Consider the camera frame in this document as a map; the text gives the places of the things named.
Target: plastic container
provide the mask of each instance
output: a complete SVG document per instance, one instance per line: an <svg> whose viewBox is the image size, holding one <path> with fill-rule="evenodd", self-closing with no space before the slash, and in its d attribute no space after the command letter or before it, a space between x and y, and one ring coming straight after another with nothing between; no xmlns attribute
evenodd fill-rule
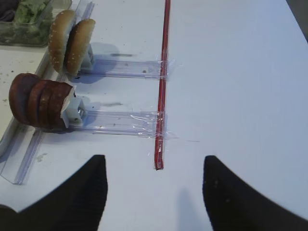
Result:
<svg viewBox="0 0 308 231"><path fill-rule="evenodd" d="M55 16L70 8L72 0L50 0L32 23L0 22L0 45L45 47Z"/></svg>

